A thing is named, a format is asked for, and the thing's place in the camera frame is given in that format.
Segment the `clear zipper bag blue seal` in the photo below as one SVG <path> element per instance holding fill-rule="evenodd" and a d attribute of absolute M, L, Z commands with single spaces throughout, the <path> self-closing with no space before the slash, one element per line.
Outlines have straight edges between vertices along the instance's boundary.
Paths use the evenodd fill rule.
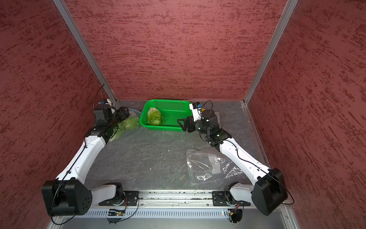
<path fill-rule="evenodd" d="M 130 116 L 120 122 L 114 129 L 112 136 L 110 137 L 109 141 L 115 141 L 120 137 L 126 136 L 128 134 L 131 134 L 133 131 L 140 128 L 140 116 L 141 112 L 137 110 L 130 111 Z"/>

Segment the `chinese cabbage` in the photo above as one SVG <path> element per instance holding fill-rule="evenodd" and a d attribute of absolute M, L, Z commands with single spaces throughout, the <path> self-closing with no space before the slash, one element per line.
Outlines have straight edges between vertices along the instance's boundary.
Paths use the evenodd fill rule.
<path fill-rule="evenodd" d="M 115 128 L 114 131 L 116 134 L 122 135 L 126 131 L 133 131 L 140 128 L 140 121 L 139 118 L 136 116 L 131 116 L 126 120 L 119 123 Z"/>
<path fill-rule="evenodd" d="M 155 107 L 151 107 L 147 114 L 147 124 L 150 126 L 160 126 L 163 123 L 162 113 Z"/>

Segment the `spare clear zipper bag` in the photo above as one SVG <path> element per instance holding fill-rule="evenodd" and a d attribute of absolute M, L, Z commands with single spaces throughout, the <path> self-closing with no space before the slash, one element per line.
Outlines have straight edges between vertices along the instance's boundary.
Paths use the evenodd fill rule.
<path fill-rule="evenodd" d="M 188 175 L 192 185 L 228 180 L 242 176 L 244 172 L 227 156 L 215 148 L 186 151 Z"/>

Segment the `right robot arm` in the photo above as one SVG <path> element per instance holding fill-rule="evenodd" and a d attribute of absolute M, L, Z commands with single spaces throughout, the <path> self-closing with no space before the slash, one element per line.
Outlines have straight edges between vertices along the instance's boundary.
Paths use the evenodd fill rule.
<path fill-rule="evenodd" d="M 229 134 L 222 129 L 213 110 L 205 110 L 199 103 L 189 105 L 192 115 L 177 122 L 183 131 L 197 131 L 204 141 L 228 157 L 251 181 L 247 188 L 236 183 L 229 188 L 229 196 L 235 201 L 253 204 L 263 215 L 270 215 L 288 198 L 283 173 L 262 164 L 245 151 Z"/>

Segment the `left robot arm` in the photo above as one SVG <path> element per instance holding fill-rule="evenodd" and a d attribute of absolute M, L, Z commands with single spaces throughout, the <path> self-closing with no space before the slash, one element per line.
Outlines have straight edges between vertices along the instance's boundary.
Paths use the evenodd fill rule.
<path fill-rule="evenodd" d="M 94 109 L 95 124 L 86 133 L 83 143 L 66 168 L 54 180 L 42 186 L 47 213 L 51 217 L 84 215 L 99 203 L 126 203 L 121 183 L 107 183 L 94 190 L 84 184 L 87 174 L 101 150 L 115 135 L 118 125 L 129 116 L 129 109 L 116 109 L 109 104 Z"/>

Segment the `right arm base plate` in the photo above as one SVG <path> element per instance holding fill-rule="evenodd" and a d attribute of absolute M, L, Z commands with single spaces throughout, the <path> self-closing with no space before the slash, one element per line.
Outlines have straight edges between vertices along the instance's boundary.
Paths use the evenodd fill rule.
<path fill-rule="evenodd" d="M 251 206 L 251 203 L 249 202 L 235 200 L 228 191 L 213 191 L 212 201 L 214 206 L 226 206 L 226 207 L 229 206 L 236 207 L 237 205 L 239 205 L 240 207 Z"/>

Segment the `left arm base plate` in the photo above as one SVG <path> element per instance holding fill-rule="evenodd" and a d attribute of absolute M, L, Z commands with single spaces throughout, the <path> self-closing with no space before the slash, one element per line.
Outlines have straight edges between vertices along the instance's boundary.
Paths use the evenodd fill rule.
<path fill-rule="evenodd" d="M 139 200 L 139 191 L 124 191 L 124 198 L 113 198 L 100 202 L 99 206 L 108 206 L 115 208 L 122 208 L 126 206 L 137 206 Z"/>

